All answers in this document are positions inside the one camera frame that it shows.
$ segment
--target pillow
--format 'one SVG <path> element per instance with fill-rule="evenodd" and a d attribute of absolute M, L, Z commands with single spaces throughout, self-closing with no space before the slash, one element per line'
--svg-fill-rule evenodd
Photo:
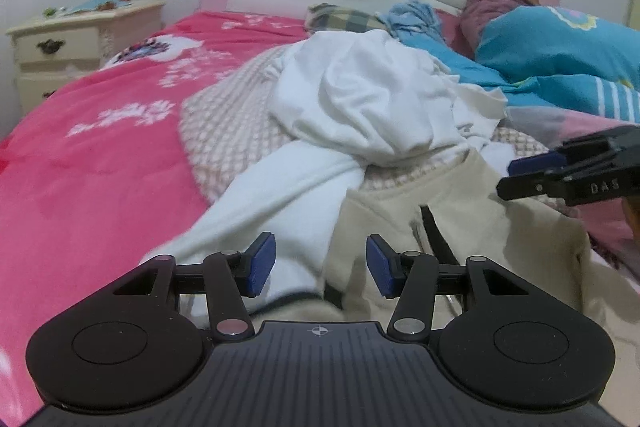
<path fill-rule="evenodd" d="M 309 33 L 322 30 L 364 33 L 369 30 L 386 31 L 386 26 L 375 15 L 335 4 L 322 3 L 308 8 L 305 30 Z"/>

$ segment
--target drawer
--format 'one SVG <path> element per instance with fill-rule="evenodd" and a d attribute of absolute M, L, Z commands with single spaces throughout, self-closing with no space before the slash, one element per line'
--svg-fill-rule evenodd
<path fill-rule="evenodd" d="M 38 44 L 48 40 L 64 42 L 54 53 L 47 54 Z M 15 54 L 18 62 L 50 62 L 52 60 L 86 60 L 100 59 L 100 41 L 98 28 L 76 28 L 53 32 L 36 33 L 18 37 L 15 43 Z"/>
<path fill-rule="evenodd" d="M 31 109 L 47 100 L 55 90 L 68 83 L 68 78 L 55 80 L 18 78 L 17 86 L 20 94 L 20 105 L 22 105 L 22 114 L 27 114 Z"/>

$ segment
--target crosshair mark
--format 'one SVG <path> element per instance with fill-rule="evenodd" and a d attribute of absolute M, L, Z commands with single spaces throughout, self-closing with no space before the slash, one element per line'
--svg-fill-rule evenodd
<path fill-rule="evenodd" d="M 307 330 L 307 331 L 311 331 L 311 333 L 313 333 L 316 337 L 322 337 L 323 335 L 326 335 L 327 333 L 331 333 L 332 330 L 328 330 L 324 326 L 321 326 L 320 324 L 318 324 L 312 330 Z"/>

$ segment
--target blue cloth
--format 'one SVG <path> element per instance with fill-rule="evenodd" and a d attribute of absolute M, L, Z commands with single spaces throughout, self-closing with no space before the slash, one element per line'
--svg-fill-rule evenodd
<path fill-rule="evenodd" d="M 501 77 L 497 71 L 463 57 L 446 44 L 436 42 L 427 35 L 413 34 L 401 38 L 400 41 L 405 46 L 429 52 L 448 66 L 451 73 L 459 74 L 461 84 L 477 84 L 487 91 L 499 87 L 507 97 L 509 105 L 545 105 L 550 107 L 554 105 L 537 95 L 536 91 L 539 89 L 539 85 L 535 79 L 514 86 Z"/>
<path fill-rule="evenodd" d="M 88 0 L 87 2 L 83 2 L 78 6 L 73 7 L 71 10 L 66 12 L 66 15 L 71 15 L 76 12 L 82 11 L 94 11 L 98 9 L 98 6 L 101 4 L 105 4 L 106 2 L 114 2 L 116 8 L 120 8 L 121 6 L 128 6 L 131 4 L 131 1 L 121 1 L 121 0 Z"/>
<path fill-rule="evenodd" d="M 522 6 L 484 27 L 476 62 L 510 82 L 591 74 L 640 89 L 640 32 L 574 10 Z"/>
<path fill-rule="evenodd" d="M 558 107 L 640 123 L 640 32 L 574 10 L 519 7 L 489 22 L 476 62 L 534 81 Z"/>
<path fill-rule="evenodd" d="M 591 74 L 537 76 L 538 94 L 565 109 L 640 123 L 640 94 Z"/>
<path fill-rule="evenodd" d="M 385 23 L 389 34 L 401 42 L 404 42 L 405 38 L 420 34 L 444 44 L 442 21 L 430 4 L 407 0 L 394 4 L 388 13 L 378 15 L 378 18 Z"/>

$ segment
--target striped fabric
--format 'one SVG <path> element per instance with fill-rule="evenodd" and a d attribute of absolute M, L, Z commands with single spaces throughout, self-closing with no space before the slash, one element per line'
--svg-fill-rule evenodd
<path fill-rule="evenodd" d="M 576 111 L 640 123 L 640 93 L 628 82 L 611 82 L 590 74 L 554 74 L 533 77 L 546 101 Z"/>

